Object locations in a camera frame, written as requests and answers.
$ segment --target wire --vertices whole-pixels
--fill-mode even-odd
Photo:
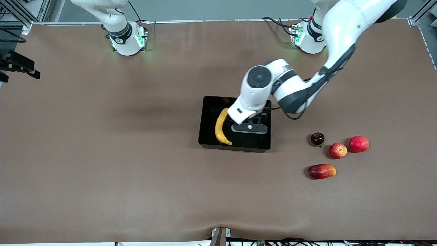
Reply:
[[[304,79],[303,81],[309,81],[310,79],[312,79],[312,77],[310,77],[310,78],[306,78],[306,79]],[[277,109],[280,109],[281,108],[281,106],[279,106],[279,107],[277,107],[277,108],[269,108],[269,107],[265,107],[264,109],[265,110],[277,110]]]
[[[6,33],[9,33],[9,34],[11,34],[12,36],[18,38],[18,40],[15,40],[15,39],[0,39],[0,42],[7,42],[7,43],[26,43],[26,42],[27,42],[24,38],[22,38],[22,37],[16,35],[15,33],[12,33],[12,32],[10,32],[10,31],[4,29],[3,27],[0,27],[0,30],[1,30],[1,31],[4,31],[4,32],[6,32]]]
[[[8,12],[6,11],[6,9],[4,9],[2,6],[0,6],[0,14],[1,14],[1,17],[0,17],[0,20],[1,20],[1,19],[3,19],[3,17],[4,17],[6,14],[10,14],[10,13],[8,13]]]
[[[286,32],[286,33],[287,33],[288,35],[290,35],[290,36],[294,36],[294,37],[297,37],[297,36],[298,36],[297,34],[291,34],[289,31],[287,31],[287,30],[285,29],[285,26],[284,26],[284,24],[282,23],[281,18],[279,18],[278,21],[279,21],[279,23],[281,24],[281,27],[282,27],[282,29],[284,30],[284,32]]]
[[[340,71],[340,70],[342,70],[342,69],[343,69],[343,68],[336,68],[336,69],[331,70],[330,72],[331,72],[331,73],[334,73],[334,72]],[[306,110],[306,108],[307,108],[307,106],[308,106],[308,99],[309,99],[309,90],[306,91],[306,96],[305,96],[305,107],[303,108],[302,112],[300,112],[299,116],[297,116],[297,117],[292,117],[292,116],[290,116],[288,113],[286,113],[285,111],[284,111],[284,114],[285,114],[288,118],[290,118],[290,119],[300,119],[300,118],[303,116],[303,114],[305,113],[305,110]],[[317,243],[315,243],[315,242],[310,242],[311,246],[313,246],[313,245],[312,245],[313,243],[314,243],[315,245],[317,245],[317,246],[320,246],[319,244],[317,244]]]
[[[131,5],[132,9],[134,10],[135,14],[136,14],[137,17],[138,17],[138,20],[137,20],[137,21],[144,21],[144,20],[141,20],[141,18],[139,17],[137,11],[135,10],[134,6],[132,5],[132,3],[131,3],[130,1],[129,1],[129,4]]]
[[[118,10],[118,9],[115,9],[115,11],[117,11],[118,13],[121,13],[122,15],[124,15],[124,13],[121,12],[120,10]]]
[[[277,110],[277,109],[280,109],[281,108],[281,106],[279,106],[279,107],[277,107],[277,108],[268,108],[268,107],[265,107],[264,109],[265,110]]]
[[[270,21],[272,21],[273,23],[275,23],[276,25],[279,25],[279,26],[281,25],[280,22],[277,22],[276,20],[274,20],[274,19],[272,19],[272,18],[270,18],[270,17],[264,17],[264,18],[262,18],[262,19],[263,19],[263,20],[270,20]],[[284,25],[284,24],[283,24],[283,26],[284,26],[284,27],[288,27],[288,28],[291,27],[291,25]]]
[[[250,246],[257,246],[259,242],[264,242],[264,244],[266,246],[297,246],[297,245],[302,245],[302,246],[320,246],[318,243],[314,242],[314,241],[308,241],[306,239],[301,239],[301,238],[285,238],[282,240],[251,240],[251,239],[240,239],[240,238],[231,238],[228,239],[229,242],[241,242],[241,246],[244,245],[245,242],[250,242]],[[385,246],[385,244],[387,243],[379,243],[379,244],[375,244],[373,246]],[[326,246],[333,246],[332,243],[328,243]],[[372,244],[363,244],[363,246],[372,246]]]
[[[351,240],[349,242],[354,243],[354,244],[351,244],[350,246],[385,246],[386,244],[395,242],[395,240],[383,242],[383,243],[379,243],[377,241],[362,242],[362,241],[357,241],[357,240]],[[421,244],[419,244],[419,243],[416,243],[413,241],[409,241],[409,242],[413,243],[415,246],[421,246]]]

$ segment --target black cable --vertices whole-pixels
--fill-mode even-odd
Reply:
[[[343,68],[337,68],[337,69],[333,69],[333,70],[331,70],[330,72],[331,72],[331,73],[334,73],[334,72],[340,71],[340,70],[342,70],[342,69],[343,69]],[[300,119],[300,118],[303,116],[303,114],[305,113],[305,110],[306,110],[307,105],[308,105],[308,99],[309,99],[309,90],[306,91],[306,95],[305,95],[305,107],[303,108],[302,112],[300,112],[299,116],[297,116],[297,117],[292,117],[292,116],[290,116],[288,113],[286,113],[285,111],[284,111],[284,114],[285,114],[288,118],[290,118],[290,119]],[[315,243],[315,242],[309,242],[309,243],[311,244],[311,246],[313,246],[313,245],[312,245],[313,243],[314,243],[316,246],[320,246],[319,244],[317,244],[317,243]]]
[[[262,18],[263,20],[270,20],[270,21],[272,21],[273,23],[275,23],[276,25],[281,25],[279,22],[277,22],[276,20],[274,20],[274,19],[272,19],[272,18],[270,18],[270,17],[264,17],[264,18]]]
[[[115,11],[117,11],[118,13],[121,13],[122,15],[124,15],[124,13],[121,12],[120,10],[118,10],[118,9],[115,9]]]
[[[309,81],[310,79],[312,79],[312,77],[311,78],[306,78],[306,79],[304,79],[303,81]],[[281,106],[279,106],[279,107],[277,107],[277,108],[268,108],[268,107],[265,107],[264,109],[265,110],[277,110],[277,109],[280,109],[281,108]]]
[[[282,29],[284,30],[285,33],[287,33],[287,34],[290,35],[290,36],[294,36],[294,37],[297,37],[297,36],[298,36],[297,34],[291,34],[289,31],[287,31],[287,30],[285,29],[285,26],[284,26],[284,24],[282,23],[281,18],[279,18],[278,21],[279,21],[279,23],[280,23],[280,25],[281,25],[281,27],[282,27]]]
[[[296,246],[296,245],[299,245],[299,244],[302,244],[303,246],[308,246],[304,242],[297,242],[297,243],[293,244],[292,246]]]
[[[10,32],[10,31],[4,29],[3,27],[0,27],[0,30],[1,30],[1,31],[4,31],[4,32],[6,32],[6,33],[9,33],[9,34],[11,34],[12,36],[18,38],[18,40],[14,40],[14,39],[0,39],[0,42],[7,42],[7,43],[26,43],[26,42],[27,42],[24,38],[22,38],[22,37],[16,35],[15,33],[12,33],[12,32]]]
[[[279,106],[279,107],[277,107],[277,108],[264,108],[265,110],[277,110],[277,109],[280,109],[281,108],[281,106]]]
[[[308,241],[308,243],[311,244],[311,246],[312,246],[313,244],[315,244],[316,246],[320,246],[318,243],[315,243],[315,242],[312,242],[312,241]]]
[[[350,242],[353,243],[350,246],[385,246],[389,243],[395,242],[396,240],[392,240],[392,241],[388,241],[388,242],[377,242],[377,241],[370,241],[370,242],[362,242],[362,241],[357,241],[357,240],[351,240]],[[418,243],[410,241],[411,243],[413,243],[416,246],[420,246],[418,245]]]
[[[3,7],[0,9],[0,14],[2,15],[2,16],[0,17],[0,20],[1,20],[1,19],[3,19],[4,15],[6,14],[6,10],[3,9]]]
[[[132,3],[131,3],[130,1],[129,1],[129,4],[131,5],[132,9],[134,10],[135,14],[136,14],[137,17],[138,17],[138,20],[137,20],[137,21],[143,21],[143,20],[141,20],[141,18],[139,17],[137,11],[135,10],[134,6],[132,5]]]

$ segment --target metal frame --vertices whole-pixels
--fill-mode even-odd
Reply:
[[[34,16],[23,4],[17,0],[0,0],[0,5],[3,6],[17,21],[3,21],[2,26],[22,26],[23,34],[27,34],[34,23],[43,22],[47,9],[52,0],[41,0],[38,16]]]
[[[34,22],[38,22],[37,18],[16,0],[0,0],[0,4],[23,24],[23,28],[30,29]]]
[[[408,17],[410,26],[418,26],[420,19],[428,13],[434,6],[437,6],[437,0],[428,0],[413,16]]]

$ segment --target white robotic arm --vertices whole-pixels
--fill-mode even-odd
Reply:
[[[147,29],[133,21],[127,21],[117,11],[128,4],[127,0],[71,0],[71,2],[100,20],[109,34],[112,46],[124,56],[135,55],[145,49]]]
[[[285,113],[303,112],[326,86],[331,78],[343,68],[355,51],[355,43],[361,33],[383,16],[396,0],[333,0],[337,3],[323,19],[323,34],[329,57],[323,67],[309,80],[304,81],[285,60],[269,61],[251,68],[246,74],[241,93],[228,109],[229,116],[242,124],[258,113],[265,105],[269,94],[273,95]],[[266,81],[259,74],[250,76],[255,68],[263,68]]]
[[[290,32],[297,37],[291,37],[294,46],[309,54],[316,54],[322,51],[326,42],[323,37],[323,19],[328,11],[339,0],[311,0],[315,5],[312,18],[302,21],[296,25],[298,29],[290,28]]]

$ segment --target gray floor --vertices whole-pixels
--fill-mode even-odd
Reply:
[[[397,15],[408,18],[416,13],[425,0],[408,0]],[[147,21],[183,20],[235,20],[272,18],[297,19],[312,14],[314,5],[309,0],[131,0],[141,19]],[[130,6],[121,9],[128,20],[137,20]],[[428,14],[421,20],[421,30],[432,57],[437,60],[437,28],[430,24],[435,20]],[[97,19],[65,0],[59,22],[86,22]]]

